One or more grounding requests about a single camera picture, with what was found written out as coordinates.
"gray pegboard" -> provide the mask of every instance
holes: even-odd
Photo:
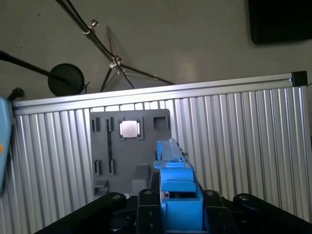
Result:
[[[149,187],[157,141],[171,137],[169,110],[90,114],[94,195]]]

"black end cap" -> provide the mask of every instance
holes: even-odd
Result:
[[[307,71],[292,72],[292,86],[306,86],[308,85],[308,74]]]

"light blue object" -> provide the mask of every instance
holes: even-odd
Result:
[[[204,230],[203,196],[194,168],[183,156],[174,139],[157,143],[154,167],[160,169],[160,203],[166,231]],[[170,193],[193,195],[192,198],[171,198]]]
[[[0,97],[0,191],[2,190],[4,180],[4,170],[9,151],[11,135],[11,118],[9,102]]]

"cable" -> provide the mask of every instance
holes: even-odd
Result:
[[[70,0],[66,0],[66,2],[68,3],[69,7],[71,8],[71,10],[73,11],[74,15],[76,15],[77,17],[77,21],[80,21],[80,23],[89,28],[86,23],[83,21],[83,19],[81,18],[81,16],[79,15],[79,13],[77,12],[77,10],[75,9],[75,7],[73,6],[73,4],[70,2]],[[123,71],[123,69],[120,67],[120,65],[118,64],[118,61],[117,61],[117,58],[116,56],[111,53],[104,45],[103,43],[98,39],[98,37],[95,35],[95,33],[89,29],[89,33],[88,34],[91,34],[93,36],[93,38],[97,41],[97,43],[102,47],[104,48],[104,50],[114,58],[114,61],[116,63],[116,66],[118,67],[118,69],[123,73],[123,76],[125,77],[125,79],[128,81],[128,83],[131,85],[131,87],[134,89],[135,87],[133,86],[133,84],[131,83],[131,81],[129,81],[129,79],[127,78],[126,76],[126,73]]]

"black monitor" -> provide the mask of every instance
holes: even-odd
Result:
[[[248,0],[252,41],[272,44],[312,38],[312,1]]]

